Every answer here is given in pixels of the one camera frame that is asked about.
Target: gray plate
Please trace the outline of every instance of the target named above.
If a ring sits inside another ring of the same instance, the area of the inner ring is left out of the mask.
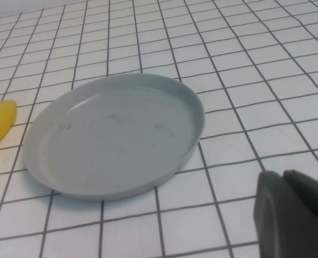
[[[178,171],[203,127],[202,104],[184,84],[149,74],[111,76],[47,106],[26,134],[24,161],[62,194],[124,198]]]

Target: white grid surface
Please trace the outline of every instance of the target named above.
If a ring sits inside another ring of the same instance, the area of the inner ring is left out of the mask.
[[[200,97],[206,128],[190,162],[152,191],[81,202],[22,162],[31,122],[96,78],[153,73]],[[0,257],[259,257],[258,173],[318,180],[318,1],[90,0],[0,17]]]

